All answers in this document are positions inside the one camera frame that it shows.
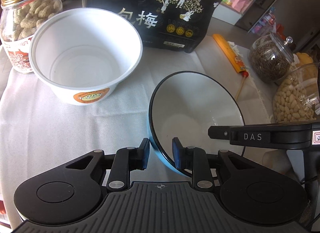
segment wall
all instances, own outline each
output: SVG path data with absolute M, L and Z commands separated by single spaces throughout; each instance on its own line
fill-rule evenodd
M 274 7 L 276 23 L 284 26 L 284 35 L 296 44 L 320 29 L 320 0 L 277 0 Z

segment black bowl rim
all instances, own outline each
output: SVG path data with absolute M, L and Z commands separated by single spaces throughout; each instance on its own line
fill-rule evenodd
M 209 77 L 208 75 L 205 75 L 203 73 L 200 73 L 200 72 L 196 72 L 196 71 L 190 71 L 190 70 L 185 70 L 185 71 L 178 71 L 178 72 L 174 72 L 168 76 L 166 76 L 164 79 L 162 79 L 159 84 L 156 86 L 156 88 L 154 89 L 153 93 L 152 93 L 152 96 L 151 96 L 151 99 L 150 99 L 150 103 L 149 103 L 149 110 L 148 110 L 148 119 L 149 119 L 149 126 L 150 126 L 150 130 L 151 130 L 151 135 L 153 137 L 153 140 L 155 141 L 156 143 L 156 146 L 157 148 L 159 149 L 159 151 L 161 152 L 161 154 L 163 155 L 163 157 L 176 169 L 176 166 L 174 164 L 174 161 L 169 157 L 169 155 L 165 152 L 165 150 L 162 148 L 159 140 L 158 140 L 158 137 L 156 136 L 156 132 L 155 132 L 155 129 L 153 127 L 153 121 L 152 121 L 152 107 L 153 107 L 153 101 L 154 101 L 154 98 L 156 96 L 156 93 L 158 91 L 158 89 L 160 88 L 160 86 L 167 80 L 169 79 L 170 77 L 172 76 L 175 76 L 175 75 L 178 75 L 178 74 L 181 74 L 181 73 L 196 73 L 196 74 L 200 74 L 200 75 L 203 75 L 207 78 L 210 78 L 211 80 L 213 80 L 214 82 L 218 83 L 229 95 L 230 97 L 233 99 L 233 101 L 235 102 L 235 104 L 237 105 L 238 109 L 239 109 L 239 112 L 241 114 L 241 118 L 242 118 L 242 122 L 243 122 L 243 125 L 245 125 L 245 122 L 244 122 L 244 118 L 243 118 L 243 115 L 242 115 L 242 112 L 241 112 L 241 109 L 238 105 L 238 103 L 236 102 L 236 100 L 234 99 L 234 97 L 230 94 L 230 92 L 224 87 L 222 86 L 218 81 L 216 81 L 214 78 L 211 78 Z M 242 150 L 242 153 L 241 153 L 241 156 L 244 155 L 244 152 L 245 152 L 245 146 L 243 147 L 243 150 Z M 190 172 L 187 172 L 186 170 L 179 170 L 179 172 L 183 173 L 184 175 L 188 176 L 188 177 L 192 177 L 192 174 Z

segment jar label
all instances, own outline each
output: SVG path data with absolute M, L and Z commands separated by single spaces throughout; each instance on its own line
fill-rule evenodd
M 29 62 L 29 48 L 33 35 L 18 41 L 2 41 L 5 52 L 11 61 L 13 68 L 22 73 L 32 72 Z

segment bowl rim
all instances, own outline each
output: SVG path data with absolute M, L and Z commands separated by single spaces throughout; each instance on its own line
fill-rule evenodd
M 236 100 L 234 99 L 234 97 L 230 94 L 230 92 L 224 87 L 222 86 L 218 81 L 216 81 L 214 78 L 211 78 L 209 77 L 208 75 L 206 74 L 203 74 L 203 73 L 200 73 L 200 72 L 197 72 L 197 71 L 190 71 L 190 70 L 184 70 L 184 71 L 178 71 L 178 72 L 174 72 L 168 76 L 166 76 L 164 79 L 162 79 L 159 84 L 156 86 L 156 88 L 154 89 L 153 93 L 152 93 L 152 96 L 151 96 L 151 99 L 150 99 L 150 103 L 149 103 L 149 109 L 148 109 L 148 120 L 149 120 L 149 126 L 150 126 L 150 130 L 151 130 L 151 135 L 153 137 L 153 140 L 155 141 L 156 143 L 156 146 L 157 148 L 159 149 L 159 151 L 161 152 L 162 156 L 167 160 L 167 162 L 169 162 L 175 169 L 175 164 L 174 164 L 174 161 L 170 158 L 170 156 L 166 153 L 166 151 L 163 149 L 163 147 L 161 146 L 159 140 L 158 140 L 158 137 L 156 135 L 156 132 L 155 132 L 155 129 L 154 129 L 154 126 L 153 126 L 153 121 L 152 121 L 152 108 L 153 108 L 153 102 L 154 102 L 154 99 L 155 99 L 155 96 L 156 96 L 156 93 L 157 91 L 159 90 L 159 88 L 161 87 L 161 85 L 169 78 L 171 78 L 172 76 L 175 76 L 175 75 L 178 75 L 178 74 L 181 74 L 181 73 L 195 73 L 195 74 L 200 74 L 202 76 L 205 76 L 207 78 L 210 78 L 211 80 L 213 80 L 214 82 L 216 82 L 218 85 L 220 85 L 229 95 L 230 97 L 233 99 L 233 101 L 235 102 L 236 106 L 238 107 L 238 110 L 240 112 L 240 115 L 241 115 L 241 118 L 242 118 L 242 122 L 243 122 L 243 125 L 245 125 L 245 122 L 244 122 L 244 118 L 243 118 L 243 115 L 242 115 L 242 112 L 241 112 L 241 109 L 238 105 L 238 103 L 236 102 Z M 241 153 L 241 156 L 244 155 L 244 152 L 245 152 L 245 149 L 246 147 L 244 146 L 243 147 L 243 150 L 242 150 L 242 153 Z M 188 172 L 187 170 L 179 170 L 179 172 L 183 173 L 184 175 L 188 176 L 188 177 L 192 177 L 192 174 L 190 172 Z
M 54 24 L 55 22 L 57 22 L 58 20 L 64 18 L 64 17 L 67 17 L 69 15 L 72 15 L 74 12 L 77 12 L 77 11 L 97 11 L 97 12 L 100 12 L 100 13 L 111 13 L 111 14 L 114 14 L 118 17 L 120 17 L 124 22 L 128 23 L 129 26 L 131 26 L 135 32 L 137 33 L 138 35 L 138 38 L 139 38 L 139 41 L 140 41 L 140 54 L 135 62 L 135 64 L 129 68 L 125 73 L 123 73 L 120 77 L 116 78 L 115 80 L 112 80 L 108 83 L 105 83 L 105 84 L 101 84 L 101 85 L 98 85 L 98 86 L 92 86 L 92 87 L 73 87 L 73 86 L 64 86 L 64 85 L 61 85 L 61 84 L 58 84 L 58 83 L 55 83 L 51 80 L 49 80 L 48 78 L 46 78 L 42 72 L 36 68 L 36 63 L 34 63 L 34 60 L 32 58 L 32 54 L 34 53 L 34 50 L 36 49 L 36 46 L 37 46 L 37 43 L 39 41 L 39 39 L 41 38 L 41 34 L 48 28 L 50 27 L 52 24 Z M 120 83 L 121 81 L 125 80 L 134 70 L 135 68 L 137 67 L 137 65 L 139 64 L 140 62 L 140 59 L 142 57 L 142 51 L 143 51 L 143 46 L 142 46 L 142 40 L 141 40 L 141 37 L 140 37 L 140 34 L 138 33 L 138 31 L 135 29 L 135 27 L 130 23 L 128 22 L 126 19 L 124 19 L 123 17 L 119 16 L 118 14 L 116 13 L 113 13 L 111 11 L 108 11 L 108 10 L 104 10 L 104 9 L 100 9 L 100 8 L 90 8 L 90 7 L 81 7 L 81 8 L 75 8 L 75 9 L 70 9 L 70 10 L 67 10 L 67 11 L 64 11 L 64 12 L 61 12 L 61 13 L 58 13 L 57 15 L 51 17 L 50 19 L 48 19 L 44 24 L 41 25 L 41 27 L 39 29 L 36 30 L 35 34 L 33 35 L 32 37 L 32 40 L 30 42 L 30 49 L 29 49 L 29 62 L 30 62 L 30 65 L 31 65 L 31 68 L 33 70 L 33 72 L 35 73 L 35 75 L 42 81 L 44 82 L 45 84 L 47 84 L 48 86 L 55 86 L 55 87 L 59 87 L 59 88 L 63 88 L 63 89 L 68 89 L 68 90 L 74 90 L 74 91 L 83 91 L 83 92 L 91 92 L 91 91 L 98 91 L 98 90 L 102 90 L 102 89 L 105 89 L 107 87 L 110 87 L 112 85 L 115 85 L 115 84 L 118 84 Z

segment glass jar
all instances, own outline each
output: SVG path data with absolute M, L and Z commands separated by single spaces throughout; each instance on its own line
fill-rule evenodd
M 265 83 L 274 82 L 287 74 L 294 62 L 293 54 L 287 44 L 277 34 L 271 33 L 257 39 L 249 52 L 248 60 L 258 77 Z
M 32 72 L 29 47 L 36 30 L 62 11 L 61 0 L 1 0 L 0 39 L 15 70 Z
M 303 65 L 292 71 L 273 97 L 277 123 L 314 121 L 320 115 L 318 64 Z

